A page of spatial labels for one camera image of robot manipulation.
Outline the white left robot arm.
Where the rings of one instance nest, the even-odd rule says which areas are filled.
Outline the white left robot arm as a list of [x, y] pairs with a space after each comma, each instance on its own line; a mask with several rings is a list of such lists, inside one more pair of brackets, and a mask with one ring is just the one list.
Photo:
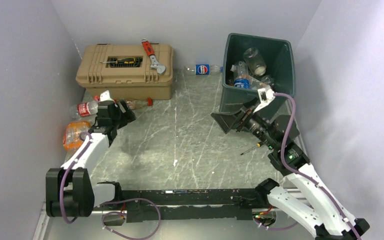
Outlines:
[[49, 217], [62, 217], [71, 224], [78, 217], [88, 217], [93, 208], [105, 204], [111, 210], [124, 203], [121, 186], [104, 181], [93, 186], [89, 171], [112, 145], [118, 130], [136, 120], [125, 100], [99, 102], [95, 123], [79, 133], [82, 145], [59, 168], [51, 168], [45, 176], [45, 210]]

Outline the clear bottle orange label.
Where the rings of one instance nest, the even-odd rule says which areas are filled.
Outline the clear bottle orange label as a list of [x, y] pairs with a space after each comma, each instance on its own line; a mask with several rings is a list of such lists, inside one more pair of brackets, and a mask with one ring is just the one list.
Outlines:
[[269, 75], [264, 75], [261, 78], [251, 77], [249, 80], [249, 85], [252, 90], [258, 90], [267, 86], [273, 87], [274, 83], [274, 78]]

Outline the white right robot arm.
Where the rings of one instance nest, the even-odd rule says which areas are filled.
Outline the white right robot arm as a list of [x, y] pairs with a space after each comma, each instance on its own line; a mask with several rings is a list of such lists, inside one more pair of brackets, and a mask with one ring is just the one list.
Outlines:
[[267, 146], [271, 165], [308, 201], [303, 203], [268, 178], [255, 188], [256, 203], [282, 210], [316, 240], [360, 240], [369, 223], [350, 213], [323, 183], [309, 157], [294, 142], [300, 132], [292, 116], [283, 114], [268, 122], [255, 109], [252, 100], [235, 113], [213, 112], [211, 117], [225, 134], [245, 130], [259, 140], [259, 146]]

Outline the dark green plastic bin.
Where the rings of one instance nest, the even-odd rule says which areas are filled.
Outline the dark green plastic bin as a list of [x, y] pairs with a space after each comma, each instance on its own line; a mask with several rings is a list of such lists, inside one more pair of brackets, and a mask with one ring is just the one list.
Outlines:
[[296, 71], [289, 41], [240, 33], [227, 37], [222, 74], [221, 112], [235, 112], [258, 96], [263, 84], [276, 93], [296, 95]]

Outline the blue Pocari bottle white cap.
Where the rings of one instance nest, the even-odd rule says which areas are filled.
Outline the blue Pocari bottle white cap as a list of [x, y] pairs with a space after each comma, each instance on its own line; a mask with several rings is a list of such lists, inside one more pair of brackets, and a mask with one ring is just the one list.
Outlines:
[[249, 68], [244, 61], [238, 61], [233, 69], [233, 86], [237, 88], [250, 89]]

